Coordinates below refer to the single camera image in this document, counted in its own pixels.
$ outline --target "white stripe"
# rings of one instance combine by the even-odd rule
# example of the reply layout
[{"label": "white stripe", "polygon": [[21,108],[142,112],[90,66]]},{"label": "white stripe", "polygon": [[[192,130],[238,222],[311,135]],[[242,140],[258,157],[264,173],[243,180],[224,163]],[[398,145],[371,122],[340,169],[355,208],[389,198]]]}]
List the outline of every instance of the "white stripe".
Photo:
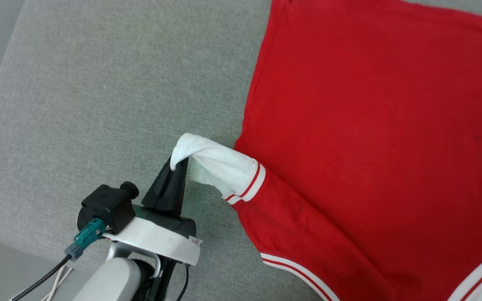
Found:
[{"label": "white stripe", "polygon": [[482,278],[482,263],[457,286],[448,301],[461,301],[474,285]]},{"label": "white stripe", "polygon": [[265,167],[260,164],[260,173],[258,173],[258,177],[256,177],[256,181],[254,181],[254,184],[252,184],[252,187],[250,187],[249,191],[243,196],[243,200],[245,202],[252,200],[252,198],[254,198],[256,193],[258,193],[258,191],[262,187],[262,184],[264,183],[265,174],[266,174]]},{"label": "white stripe", "polygon": [[[314,291],[325,301],[340,301],[340,299],[338,298],[338,296],[336,296],[336,294],[331,290],[331,288],[328,287],[327,284],[325,284],[325,282],[323,282],[323,280],[321,280],[318,276],[316,276],[315,274],[313,274],[312,272],[310,272],[308,269],[306,269],[305,267],[303,267],[302,265],[299,265],[298,263],[294,263],[293,261],[290,261],[290,260],[287,260],[287,259],[284,259],[284,258],[280,258],[280,257],[276,257],[276,256],[272,256],[272,255],[268,255],[268,254],[263,254],[263,253],[260,253],[260,255],[262,256],[263,259],[267,259],[267,260],[272,260],[272,261],[276,261],[277,263],[283,263],[284,265],[287,265],[287,266],[283,266],[283,265],[276,265],[275,263],[269,263],[267,261],[264,260],[264,263],[266,265],[270,265],[272,267],[275,267],[275,268],[279,268],[279,269],[283,269],[283,270],[286,270],[288,272],[291,272],[293,273],[295,276],[297,276],[298,278],[301,278],[302,280],[304,280],[304,282],[306,282],[312,289],[314,289]],[[308,277],[309,279],[307,279],[306,277],[304,277],[301,273],[297,272],[295,269],[301,271],[304,275],[306,275],[306,277]],[[323,292],[321,292],[317,286],[315,286],[312,281],[315,282],[330,298],[331,300],[327,299],[327,297],[325,297],[325,294],[323,294]]]},{"label": "white stripe", "polygon": [[228,204],[235,204],[241,200],[238,196],[232,196],[227,202]]}]

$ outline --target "barcode sticker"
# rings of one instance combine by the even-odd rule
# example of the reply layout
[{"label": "barcode sticker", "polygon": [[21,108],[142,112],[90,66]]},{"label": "barcode sticker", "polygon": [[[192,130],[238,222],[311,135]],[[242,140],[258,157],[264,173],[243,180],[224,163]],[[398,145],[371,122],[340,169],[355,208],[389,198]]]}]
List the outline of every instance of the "barcode sticker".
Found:
[{"label": "barcode sticker", "polygon": [[189,240],[190,240],[193,244],[196,244],[197,246],[200,246],[200,244],[202,243],[202,240],[199,240],[199,239],[196,238],[195,236],[189,236]]}]

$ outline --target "sleeve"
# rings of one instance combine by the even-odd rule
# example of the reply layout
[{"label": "sleeve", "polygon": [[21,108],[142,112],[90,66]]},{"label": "sleeve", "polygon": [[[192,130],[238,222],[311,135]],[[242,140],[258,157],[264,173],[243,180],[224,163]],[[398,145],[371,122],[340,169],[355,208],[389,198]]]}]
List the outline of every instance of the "sleeve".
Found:
[{"label": "sleeve", "polygon": [[191,179],[219,189],[266,265],[295,274],[325,301],[392,299],[354,242],[262,164],[192,134],[180,138],[171,165],[188,156]]}]

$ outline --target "couch cushion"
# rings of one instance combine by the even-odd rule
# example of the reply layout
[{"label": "couch cushion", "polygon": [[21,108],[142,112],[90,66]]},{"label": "couch cushion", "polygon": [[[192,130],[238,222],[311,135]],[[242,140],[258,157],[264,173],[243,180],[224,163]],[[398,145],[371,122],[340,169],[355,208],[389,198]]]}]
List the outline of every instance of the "couch cushion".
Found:
[{"label": "couch cushion", "polygon": [[[184,132],[232,146],[269,6],[26,0],[0,69],[0,241],[60,260],[81,200],[100,184],[133,181],[140,202]],[[183,215],[204,241],[185,299],[319,299],[262,264],[212,187],[189,181]],[[107,249],[93,244],[77,267],[94,269]],[[170,296],[184,278],[176,269]]]}]

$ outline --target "black cable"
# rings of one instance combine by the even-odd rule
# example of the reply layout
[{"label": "black cable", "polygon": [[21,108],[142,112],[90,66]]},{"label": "black cable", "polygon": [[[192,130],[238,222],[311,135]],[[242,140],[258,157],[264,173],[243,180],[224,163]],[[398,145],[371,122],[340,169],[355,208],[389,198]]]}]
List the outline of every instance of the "black cable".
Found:
[{"label": "black cable", "polygon": [[43,284],[46,280],[48,280],[51,276],[53,276],[57,271],[59,271],[70,259],[72,258],[72,255],[66,255],[66,257],[59,262],[58,265],[56,265],[51,271],[49,271],[48,274],[46,274],[44,277],[40,278],[35,284],[32,286],[29,286],[26,290],[23,292],[19,293],[16,297],[12,299],[12,301],[18,301],[25,297],[28,293],[31,293],[34,289],[36,289],[40,284]]},{"label": "black cable", "polygon": [[182,301],[183,294],[185,294],[187,285],[189,285],[189,265],[185,266],[185,272],[187,273],[185,276],[185,286],[183,286],[182,292],[179,294],[179,297],[176,301]]}]

